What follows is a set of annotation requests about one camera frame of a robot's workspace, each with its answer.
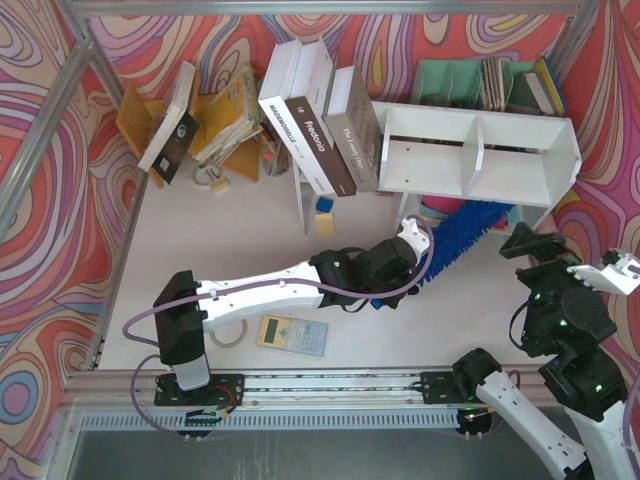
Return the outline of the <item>blue microfiber duster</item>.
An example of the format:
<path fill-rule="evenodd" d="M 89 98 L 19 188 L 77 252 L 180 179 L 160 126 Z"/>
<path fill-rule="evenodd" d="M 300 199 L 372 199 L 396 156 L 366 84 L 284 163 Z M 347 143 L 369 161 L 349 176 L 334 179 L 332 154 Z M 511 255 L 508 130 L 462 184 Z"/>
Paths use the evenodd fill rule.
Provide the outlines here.
<path fill-rule="evenodd" d="M 417 294 L 425 282 L 434 280 L 463 253 L 470 250 L 513 208 L 513 204 L 466 201 L 435 228 L 435 251 L 431 264 L 417 284 L 408 290 L 408 294 Z"/>

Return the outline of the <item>white Mademoiselle book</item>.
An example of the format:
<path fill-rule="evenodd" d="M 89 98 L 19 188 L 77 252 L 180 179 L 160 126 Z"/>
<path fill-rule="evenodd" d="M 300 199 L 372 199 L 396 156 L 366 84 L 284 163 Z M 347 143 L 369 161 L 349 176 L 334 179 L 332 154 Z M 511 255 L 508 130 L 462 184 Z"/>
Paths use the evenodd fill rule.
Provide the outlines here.
<path fill-rule="evenodd" d="M 286 104 L 291 95 L 301 49 L 302 42 L 297 39 L 274 48 L 258 103 L 314 192 L 318 195 L 332 194 L 334 190 L 329 179 Z"/>

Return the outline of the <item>brown Fredonia book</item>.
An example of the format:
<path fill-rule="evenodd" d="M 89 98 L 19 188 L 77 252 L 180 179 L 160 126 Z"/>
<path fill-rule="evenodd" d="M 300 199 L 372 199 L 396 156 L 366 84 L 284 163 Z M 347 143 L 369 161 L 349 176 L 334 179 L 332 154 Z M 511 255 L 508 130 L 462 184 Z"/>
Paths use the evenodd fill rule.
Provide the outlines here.
<path fill-rule="evenodd" d="M 301 134 L 297 164 L 318 195 L 349 197 L 356 186 L 325 121 L 335 67 L 323 40 L 301 48 L 287 108 Z"/>

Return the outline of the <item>calculator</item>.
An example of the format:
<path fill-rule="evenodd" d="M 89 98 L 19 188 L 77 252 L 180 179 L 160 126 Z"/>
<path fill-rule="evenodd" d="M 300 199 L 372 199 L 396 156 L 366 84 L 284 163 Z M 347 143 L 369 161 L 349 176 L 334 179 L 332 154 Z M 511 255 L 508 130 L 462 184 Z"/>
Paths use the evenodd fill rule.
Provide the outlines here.
<path fill-rule="evenodd" d="M 292 317 L 265 315 L 258 331 L 257 345 L 290 353 L 322 357 L 329 324 Z"/>

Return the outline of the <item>yellow wooden book rack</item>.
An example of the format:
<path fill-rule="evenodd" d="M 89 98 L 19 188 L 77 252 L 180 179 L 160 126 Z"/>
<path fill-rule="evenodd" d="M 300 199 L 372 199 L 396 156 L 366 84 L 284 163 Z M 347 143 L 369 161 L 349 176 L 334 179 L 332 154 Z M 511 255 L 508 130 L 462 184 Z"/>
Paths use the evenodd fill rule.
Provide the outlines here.
<path fill-rule="evenodd" d="M 189 113 L 194 116 L 195 120 L 196 120 L 196 103 L 197 103 L 198 97 L 201 95 L 199 93 L 199 82 L 200 82 L 200 72 L 196 69 L 194 82 L 193 82 L 193 87 L 192 87 L 192 98 L 191 98 L 191 103 L 190 103 L 190 107 L 189 107 Z M 117 125 L 118 129 L 120 130 L 120 132 L 125 137 L 125 140 L 127 141 L 129 146 L 133 150 L 134 154 L 137 156 L 138 163 L 139 163 L 139 160 L 141 159 L 141 157 L 142 157 L 142 155 L 144 153 L 144 150 L 145 150 L 145 148 L 146 148 L 146 146 L 148 144 L 148 134 L 149 134 L 149 130 L 150 130 L 150 124 L 151 124 L 152 116 L 159 109 L 161 101 L 162 101 L 162 99 L 157 100 L 157 101 L 153 101 L 153 102 L 150 102 L 150 103 L 147 103 L 147 102 L 143 101 L 141 96 L 140 96 L 140 94 L 138 93 L 136 87 L 133 86 L 133 85 L 129 85 L 125 90 L 123 101 L 122 101 L 122 104 L 120 106 L 120 110 L 119 110 L 119 112 L 117 114 L 117 117 L 116 117 L 116 125 Z M 192 156 L 192 143 L 193 143 L 193 141 L 191 142 L 191 145 L 190 145 L 189 149 L 187 150 L 187 153 L 186 153 L 185 157 L 183 158 L 182 162 L 187 157 L 190 157 L 190 158 L 194 159 L 193 156 Z M 194 160 L 197 162 L 198 166 L 201 167 L 201 168 L 203 168 L 203 167 L 220 167 L 227 161 L 227 159 L 243 143 L 241 143 L 226 158 L 226 160 L 219 166 L 215 166 L 215 165 L 200 165 L 198 161 L 196 161 L 195 159 Z M 152 177 L 154 177 L 156 183 L 158 183 L 160 186 L 169 185 L 169 184 L 165 183 L 159 177 L 159 175 L 157 173 L 155 173 L 153 171 L 149 171 L 149 172 L 147 172 L 145 170 L 143 170 L 143 171 L 148 173 L 148 174 L 150 174 Z"/>

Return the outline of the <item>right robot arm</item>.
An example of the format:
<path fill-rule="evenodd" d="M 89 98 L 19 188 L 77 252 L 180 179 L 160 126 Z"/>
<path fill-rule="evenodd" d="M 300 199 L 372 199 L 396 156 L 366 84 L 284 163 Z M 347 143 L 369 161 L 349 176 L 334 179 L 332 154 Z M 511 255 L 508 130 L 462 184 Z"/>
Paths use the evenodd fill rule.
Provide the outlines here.
<path fill-rule="evenodd" d="M 581 440 L 567 437 L 481 348 L 454 363 L 455 388 L 497 412 L 556 479 L 638 478 L 631 416 L 639 385 L 626 385 L 618 364 L 601 347 L 617 330 L 603 296 L 628 296 L 638 289 L 638 258 L 611 248 L 598 266 L 588 265 L 562 235 L 539 234 L 524 222 L 499 253 L 537 261 L 516 272 L 530 295 L 517 310 L 525 319 L 514 345 L 531 358 L 548 357 L 538 372 Z"/>

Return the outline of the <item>yellow sticky note pad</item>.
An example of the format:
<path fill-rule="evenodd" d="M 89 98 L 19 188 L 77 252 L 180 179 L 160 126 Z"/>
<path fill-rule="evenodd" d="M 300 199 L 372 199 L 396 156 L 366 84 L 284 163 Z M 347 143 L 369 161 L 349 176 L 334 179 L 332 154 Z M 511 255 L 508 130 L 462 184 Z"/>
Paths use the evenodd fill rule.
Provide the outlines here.
<path fill-rule="evenodd" d="M 316 214 L 314 221 L 319 238 L 333 238 L 336 236 L 336 226 L 332 213 Z"/>

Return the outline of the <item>yellow books stack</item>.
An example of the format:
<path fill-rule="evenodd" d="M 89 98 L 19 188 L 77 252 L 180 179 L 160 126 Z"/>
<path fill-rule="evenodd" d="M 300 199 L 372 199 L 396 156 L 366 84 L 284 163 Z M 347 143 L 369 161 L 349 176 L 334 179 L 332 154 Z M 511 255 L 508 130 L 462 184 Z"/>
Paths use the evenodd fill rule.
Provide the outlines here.
<path fill-rule="evenodd" d="M 244 141 L 259 133 L 259 108 L 254 71 L 244 65 L 216 94 L 200 95 L 196 103 L 199 129 L 192 156 L 200 165 L 221 165 Z"/>

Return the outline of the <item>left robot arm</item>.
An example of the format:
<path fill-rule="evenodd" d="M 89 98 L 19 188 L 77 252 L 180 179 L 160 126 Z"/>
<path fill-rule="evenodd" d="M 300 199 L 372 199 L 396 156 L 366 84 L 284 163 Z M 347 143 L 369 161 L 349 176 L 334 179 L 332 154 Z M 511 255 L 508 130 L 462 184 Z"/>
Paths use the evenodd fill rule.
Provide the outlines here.
<path fill-rule="evenodd" d="M 369 250 L 325 250 L 277 272 L 218 282 L 180 271 L 153 303 L 160 361 L 173 370 L 180 390 L 197 390 L 210 382 L 204 337 L 219 325 L 358 301 L 394 308 L 415 289 L 431 245 L 427 238 L 395 236 Z"/>

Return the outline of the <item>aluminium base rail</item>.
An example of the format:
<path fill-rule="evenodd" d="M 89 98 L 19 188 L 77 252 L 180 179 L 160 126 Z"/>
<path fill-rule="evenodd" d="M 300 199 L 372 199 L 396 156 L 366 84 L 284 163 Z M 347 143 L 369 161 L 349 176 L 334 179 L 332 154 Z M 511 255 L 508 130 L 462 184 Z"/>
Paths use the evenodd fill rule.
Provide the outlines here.
<path fill-rule="evenodd" d="M 192 438 L 212 431 L 468 430 L 491 421 L 491 405 L 463 397 L 449 372 L 416 369 L 219 371 L 208 392 L 179 394 L 153 370 L 72 376 L 62 406 L 88 431 L 159 426 Z"/>

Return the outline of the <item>white bookshelf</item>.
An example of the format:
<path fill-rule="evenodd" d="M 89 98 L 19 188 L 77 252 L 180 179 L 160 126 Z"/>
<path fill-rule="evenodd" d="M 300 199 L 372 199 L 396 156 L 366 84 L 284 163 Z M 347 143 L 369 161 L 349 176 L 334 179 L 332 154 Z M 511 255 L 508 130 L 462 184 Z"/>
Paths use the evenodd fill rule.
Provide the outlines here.
<path fill-rule="evenodd" d="M 582 165 L 567 118 L 388 102 L 373 107 L 383 131 L 380 192 L 335 199 L 338 226 L 363 216 L 392 229 L 428 195 L 510 204 L 537 228 Z"/>

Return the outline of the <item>coloured paper stack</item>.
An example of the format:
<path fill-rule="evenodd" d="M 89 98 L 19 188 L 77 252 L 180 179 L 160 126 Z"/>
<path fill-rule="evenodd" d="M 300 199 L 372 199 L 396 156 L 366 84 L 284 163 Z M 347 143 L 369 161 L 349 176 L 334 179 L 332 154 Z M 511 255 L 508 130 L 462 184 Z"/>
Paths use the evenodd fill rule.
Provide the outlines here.
<path fill-rule="evenodd" d="M 465 203 L 466 200 L 460 198 L 423 195 L 420 199 L 420 210 L 423 217 L 438 224 L 457 212 Z M 503 214 L 492 225 L 490 230 L 492 232 L 506 233 L 521 220 L 521 209 L 518 206 L 514 206 Z"/>

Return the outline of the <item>black white book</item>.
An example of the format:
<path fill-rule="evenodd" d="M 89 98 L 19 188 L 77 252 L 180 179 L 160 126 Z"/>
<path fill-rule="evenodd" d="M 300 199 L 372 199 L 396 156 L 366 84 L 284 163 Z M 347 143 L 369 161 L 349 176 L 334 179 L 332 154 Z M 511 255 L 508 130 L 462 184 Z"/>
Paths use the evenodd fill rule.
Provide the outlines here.
<path fill-rule="evenodd" d="M 177 75 L 152 116 L 148 144 L 138 167 L 153 171 L 170 184 L 199 128 L 189 113 L 196 69 L 183 61 Z"/>

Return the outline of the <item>pink toy pig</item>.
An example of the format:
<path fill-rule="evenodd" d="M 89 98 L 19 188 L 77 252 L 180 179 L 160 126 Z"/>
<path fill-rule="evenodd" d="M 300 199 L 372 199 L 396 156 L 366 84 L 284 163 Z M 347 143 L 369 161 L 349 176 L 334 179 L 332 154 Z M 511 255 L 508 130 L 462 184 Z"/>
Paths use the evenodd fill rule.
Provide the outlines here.
<path fill-rule="evenodd" d="M 536 232 L 539 234 L 551 234 L 557 232 L 555 220 L 551 214 L 547 215 L 538 225 Z"/>

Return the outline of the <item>grey Lonely Ones book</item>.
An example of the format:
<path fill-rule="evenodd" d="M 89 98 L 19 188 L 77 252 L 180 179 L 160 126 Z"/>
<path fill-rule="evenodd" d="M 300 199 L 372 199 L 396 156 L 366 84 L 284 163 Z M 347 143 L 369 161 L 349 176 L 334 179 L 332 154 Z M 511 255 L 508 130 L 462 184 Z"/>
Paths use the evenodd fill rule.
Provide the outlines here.
<path fill-rule="evenodd" d="M 325 122 L 357 190 L 376 192 L 383 133 L 358 67 L 335 71 Z"/>

